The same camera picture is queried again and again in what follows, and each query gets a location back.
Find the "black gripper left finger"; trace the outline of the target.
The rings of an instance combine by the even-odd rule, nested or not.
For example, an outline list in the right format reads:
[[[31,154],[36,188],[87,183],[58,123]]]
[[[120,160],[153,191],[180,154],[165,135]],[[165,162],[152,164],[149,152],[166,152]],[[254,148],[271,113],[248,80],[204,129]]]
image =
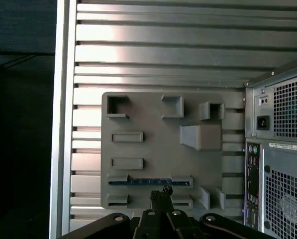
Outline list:
[[[122,213],[112,213],[88,225],[60,236],[61,239],[158,239],[162,220],[161,191],[152,191],[151,207],[140,217],[131,219]]]

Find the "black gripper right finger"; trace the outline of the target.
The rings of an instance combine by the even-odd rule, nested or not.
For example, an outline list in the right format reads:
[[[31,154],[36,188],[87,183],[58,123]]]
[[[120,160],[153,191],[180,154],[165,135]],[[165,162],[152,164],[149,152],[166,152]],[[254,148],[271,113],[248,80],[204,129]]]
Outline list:
[[[163,206],[168,221],[179,239],[270,239],[271,236],[244,226],[221,215],[208,213],[199,222],[191,220],[184,211],[175,209],[171,200],[173,189],[162,190]]]

